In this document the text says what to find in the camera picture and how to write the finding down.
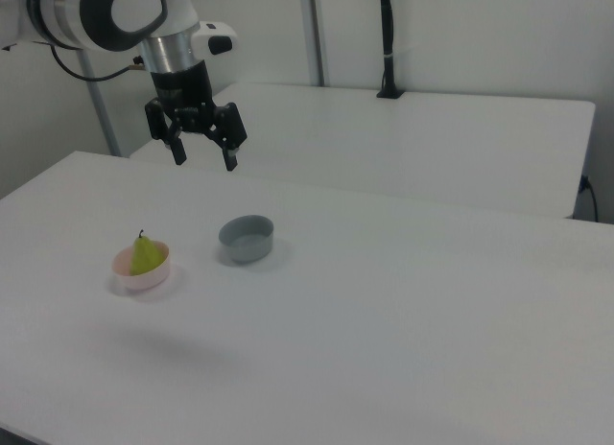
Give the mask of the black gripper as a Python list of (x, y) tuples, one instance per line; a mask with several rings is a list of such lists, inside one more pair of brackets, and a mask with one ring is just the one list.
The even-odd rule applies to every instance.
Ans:
[(145, 105), (151, 138), (161, 141), (181, 166), (187, 159), (180, 139), (181, 129), (205, 134), (221, 148), (226, 170), (232, 172), (238, 165), (236, 154), (248, 135), (234, 103), (215, 105), (205, 63), (201, 61), (175, 73), (151, 73), (151, 76), (156, 97)]

